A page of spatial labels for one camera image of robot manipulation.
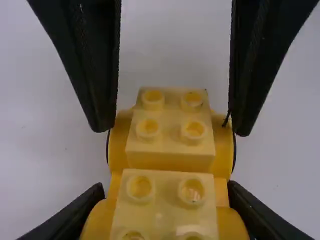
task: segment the white background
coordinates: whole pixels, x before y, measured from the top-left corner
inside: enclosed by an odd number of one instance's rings
[[[123,0],[118,110],[140,86],[207,88],[227,112],[231,3]],[[320,239],[320,6],[294,40],[232,179]],[[106,134],[93,133],[59,56],[25,0],[0,8],[0,238],[41,224],[96,182],[108,190]]]

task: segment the lego brick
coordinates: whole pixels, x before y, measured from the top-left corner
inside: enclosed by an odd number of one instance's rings
[[[130,168],[208,172],[216,151],[206,90],[141,88],[125,152]]]
[[[209,173],[124,169],[110,240],[216,240]]]

